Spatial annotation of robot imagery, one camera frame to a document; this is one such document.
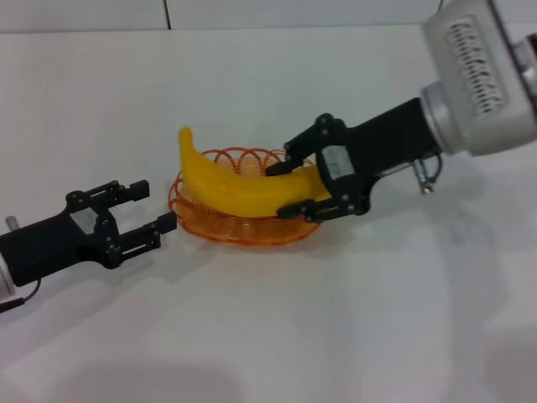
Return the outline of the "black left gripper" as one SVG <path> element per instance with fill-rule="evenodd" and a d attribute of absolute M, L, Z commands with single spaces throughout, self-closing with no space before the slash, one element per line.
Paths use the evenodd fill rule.
<path fill-rule="evenodd" d="M 126 260 L 161 247 L 161 237 L 176 229 L 176 215 L 120 234 L 109 209 L 149 197 L 149 183 L 112 181 L 89 191 L 73 191 L 64 210 L 1 237 L 1 255 L 17 286 L 28 285 L 82 262 L 115 269 Z"/>

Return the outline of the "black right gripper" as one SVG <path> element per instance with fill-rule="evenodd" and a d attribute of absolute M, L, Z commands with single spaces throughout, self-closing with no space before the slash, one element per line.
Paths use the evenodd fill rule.
<path fill-rule="evenodd" d="M 269 166 L 266 175 L 289 174 L 316 154 L 331 198 L 281 207 L 277 217 L 326 222 L 369 212 L 373 187 L 387 170 L 430 158 L 439 153 L 439 145 L 415 97 L 354 128 L 329 113 L 321 114 L 312 126 L 286 142 L 284 151 L 284 160 Z"/>

